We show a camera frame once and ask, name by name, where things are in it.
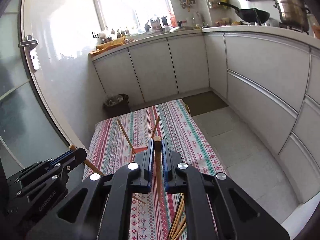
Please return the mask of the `kitchen window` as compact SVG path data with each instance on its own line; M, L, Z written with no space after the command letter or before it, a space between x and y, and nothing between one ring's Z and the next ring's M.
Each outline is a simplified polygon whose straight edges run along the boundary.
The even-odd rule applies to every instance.
M174 15L170 0L94 0L101 28L107 31L144 31L156 18Z

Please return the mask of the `patterned striped tablecloth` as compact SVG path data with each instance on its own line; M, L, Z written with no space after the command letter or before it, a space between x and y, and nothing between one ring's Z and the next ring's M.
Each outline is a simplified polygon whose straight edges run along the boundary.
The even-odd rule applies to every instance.
M132 162L136 153L146 150L151 139L156 148L161 148L165 141L184 163L204 174L226 172L181 99L97 123L87 159L103 174L113 174ZM132 199L129 239L167 239L180 204L179 194L168 194L165 190L160 157L153 163L151 192L137 193Z

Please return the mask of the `pink plastic utensil basket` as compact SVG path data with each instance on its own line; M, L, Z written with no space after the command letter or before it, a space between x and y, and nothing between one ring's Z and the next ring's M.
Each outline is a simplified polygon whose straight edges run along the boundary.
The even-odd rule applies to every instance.
M134 159L135 159L136 154L143 153L144 151L147 150L147 148L148 148L147 146L142 146L142 147L138 147L138 148L132 149L131 153L130 153L129 161L133 162Z

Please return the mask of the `black trash bin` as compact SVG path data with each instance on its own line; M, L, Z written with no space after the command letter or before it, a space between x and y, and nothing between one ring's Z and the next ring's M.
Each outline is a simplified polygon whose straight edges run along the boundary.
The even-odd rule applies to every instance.
M129 96L126 94L118 94L109 97L104 101L103 109L108 118L130 113Z

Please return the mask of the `brown floor mat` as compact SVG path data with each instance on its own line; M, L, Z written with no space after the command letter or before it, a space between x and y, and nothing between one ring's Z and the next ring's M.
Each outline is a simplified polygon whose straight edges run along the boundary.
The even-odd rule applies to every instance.
M182 100L189 107L191 116L208 113L228 106L214 92L200 93L185 97Z

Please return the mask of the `yellow cloth on counter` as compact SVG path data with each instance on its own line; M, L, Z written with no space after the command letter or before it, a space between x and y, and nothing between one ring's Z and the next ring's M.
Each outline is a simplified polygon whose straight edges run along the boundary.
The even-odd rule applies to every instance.
M96 46L96 49L89 52L89 55L91 56L94 56L94 55L99 55L105 51L108 51L108 50L111 50L113 48L117 48L119 46L122 46L126 43L126 39L125 37L121 37L121 38L118 38L116 40L113 40L113 41L109 41L109 42L106 42L106 43L103 43L103 44L99 44Z

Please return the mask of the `black wok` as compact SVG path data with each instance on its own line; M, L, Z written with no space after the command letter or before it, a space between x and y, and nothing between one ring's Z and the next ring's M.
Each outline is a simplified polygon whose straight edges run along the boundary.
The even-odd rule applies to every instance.
M259 10L257 8L250 9L240 9L232 4L225 2L218 2L218 5L223 5L226 7L233 8L238 17L240 17L245 22L249 23L257 23L258 25L262 25L270 18L270 13Z

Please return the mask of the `stainless steel steamer pot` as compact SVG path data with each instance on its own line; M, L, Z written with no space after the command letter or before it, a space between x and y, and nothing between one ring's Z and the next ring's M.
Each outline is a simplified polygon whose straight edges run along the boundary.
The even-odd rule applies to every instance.
M283 24L302 32L307 33L309 31L308 13L310 13L310 10L305 7L301 0L274 1Z

